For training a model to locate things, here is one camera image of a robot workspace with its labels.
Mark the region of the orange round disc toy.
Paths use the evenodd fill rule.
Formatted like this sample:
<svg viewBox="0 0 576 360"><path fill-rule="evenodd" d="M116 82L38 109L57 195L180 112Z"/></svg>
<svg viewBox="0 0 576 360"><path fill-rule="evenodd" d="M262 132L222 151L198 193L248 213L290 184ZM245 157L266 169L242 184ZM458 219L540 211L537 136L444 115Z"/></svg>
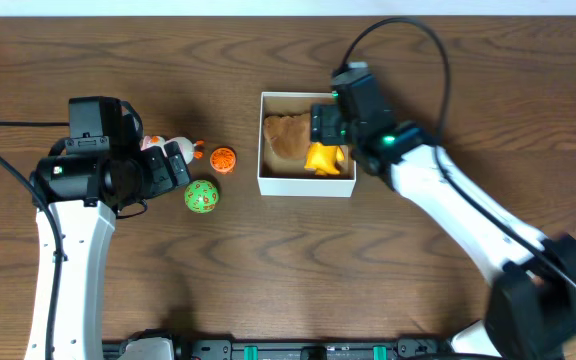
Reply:
<svg viewBox="0 0 576 360"><path fill-rule="evenodd" d="M216 148L210 158L211 167L220 174L228 174L234 171L237 157L235 152L228 147Z"/></svg>

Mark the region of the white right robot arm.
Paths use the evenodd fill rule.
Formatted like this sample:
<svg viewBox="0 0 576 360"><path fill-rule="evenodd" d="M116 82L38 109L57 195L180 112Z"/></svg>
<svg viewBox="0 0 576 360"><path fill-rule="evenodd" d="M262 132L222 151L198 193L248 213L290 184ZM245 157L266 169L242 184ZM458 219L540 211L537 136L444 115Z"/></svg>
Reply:
<svg viewBox="0 0 576 360"><path fill-rule="evenodd" d="M484 318L453 335L456 359L556 359L576 336L576 240L557 240L506 211L439 143L384 107L315 105L311 138L352 158L429 215L491 287Z"/></svg>

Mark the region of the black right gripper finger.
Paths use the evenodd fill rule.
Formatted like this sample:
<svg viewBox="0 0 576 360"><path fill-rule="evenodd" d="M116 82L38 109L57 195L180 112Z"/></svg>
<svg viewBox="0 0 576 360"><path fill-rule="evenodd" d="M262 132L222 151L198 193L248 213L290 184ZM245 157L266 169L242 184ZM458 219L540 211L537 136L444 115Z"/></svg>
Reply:
<svg viewBox="0 0 576 360"><path fill-rule="evenodd" d="M311 119L314 125L335 125L342 122L343 117L335 104L314 104L311 106Z"/></svg>
<svg viewBox="0 0 576 360"><path fill-rule="evenodd" d="M313 126L310 141L324 146L341 146L346 144L345 130L341 126Z"/></svg>

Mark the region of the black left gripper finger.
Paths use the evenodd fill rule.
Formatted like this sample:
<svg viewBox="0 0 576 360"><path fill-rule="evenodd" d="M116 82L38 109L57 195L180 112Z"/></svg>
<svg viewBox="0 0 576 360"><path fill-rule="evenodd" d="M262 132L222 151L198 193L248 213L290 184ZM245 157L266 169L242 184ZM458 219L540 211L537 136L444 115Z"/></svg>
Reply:
<svg viewBox="0 0 576 360"><path fill-rule="evenodd" d="M186 186L189 184L191 179L179 144L177 142L169 142L164 146L164 150L166 151L172 171L171 177L174 179L175 185Z"/></svg>
<svg viewBox="0 0 576 360"><path fill-rule="evenodd" d="M143 151L150 175L148 195L162 195L175 188L175 183L169 172L169 162L159 147L151 147Z"/></svg>

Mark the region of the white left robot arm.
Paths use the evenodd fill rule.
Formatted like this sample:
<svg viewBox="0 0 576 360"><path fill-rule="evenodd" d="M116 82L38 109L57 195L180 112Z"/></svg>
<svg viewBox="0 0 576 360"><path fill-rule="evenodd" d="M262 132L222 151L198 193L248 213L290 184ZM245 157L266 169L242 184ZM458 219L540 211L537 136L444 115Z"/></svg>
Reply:
<svg viewBox="0 0 576 360"><path fill-rule="evenodd" d="M118 151L70 148L33 174L47 206L38 210L39 267L28 359L172 359L169 335L147 335L108 351L102 341L104 279L121 209L189 182L176 142Z"/></svg>

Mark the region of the yellow rubber duck toy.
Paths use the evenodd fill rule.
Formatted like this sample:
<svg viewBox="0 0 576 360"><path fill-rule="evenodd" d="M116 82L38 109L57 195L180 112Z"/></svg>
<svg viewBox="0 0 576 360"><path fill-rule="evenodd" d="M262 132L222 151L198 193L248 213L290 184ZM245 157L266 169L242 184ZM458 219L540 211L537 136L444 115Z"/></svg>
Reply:
<svg viewBox="0 0 576 360"><path fill-rule="evenodd" d="M308 149L304 169L318 176L340 175L337 164L344 160L345 155L340 146L314 142Z"/></svg>

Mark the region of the pink white duck toy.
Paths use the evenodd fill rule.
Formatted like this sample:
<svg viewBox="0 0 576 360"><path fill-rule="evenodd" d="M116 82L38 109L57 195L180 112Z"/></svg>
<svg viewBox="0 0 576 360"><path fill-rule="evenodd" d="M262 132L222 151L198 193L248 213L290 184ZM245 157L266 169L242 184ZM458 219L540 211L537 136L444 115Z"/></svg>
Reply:
<svg viewBox="0 0 576 360"><path fill-rule="evenodd" d="M144 151L151 147L159 147L166 154L165 146L171 143L176 143L183 155L184 161L189 164L194 159L201 159L204 156L203 145L205 142L203 140L197 140L196 142L190 139L178 136L171 139L166 139L162 136L144 136L141 142L141 150Z"/></svg>

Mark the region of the green patterned ball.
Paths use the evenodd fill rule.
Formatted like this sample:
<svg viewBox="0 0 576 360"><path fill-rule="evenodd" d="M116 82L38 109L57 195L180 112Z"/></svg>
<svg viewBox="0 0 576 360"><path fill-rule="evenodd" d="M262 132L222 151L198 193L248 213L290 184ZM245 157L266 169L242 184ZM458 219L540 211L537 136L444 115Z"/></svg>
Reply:
<svg viewBox="0 0 576 360"><path fill-rule="evenodd" d="M219 200L217 186L208 180L195 180L184 191L185 205L195 213L212 212Z"/></svg>

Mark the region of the brown plush toy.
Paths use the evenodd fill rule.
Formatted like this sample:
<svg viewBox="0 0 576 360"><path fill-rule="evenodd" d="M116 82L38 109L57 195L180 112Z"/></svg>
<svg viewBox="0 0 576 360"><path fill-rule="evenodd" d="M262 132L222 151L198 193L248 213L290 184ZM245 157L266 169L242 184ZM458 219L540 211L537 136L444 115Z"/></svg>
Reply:
<svg viewBox="0 0 576 360"><path fill-rule="evenodd" d="M264 139L282 159L303 160L310 147L311 114L268 116L263 121Z"/></svg>

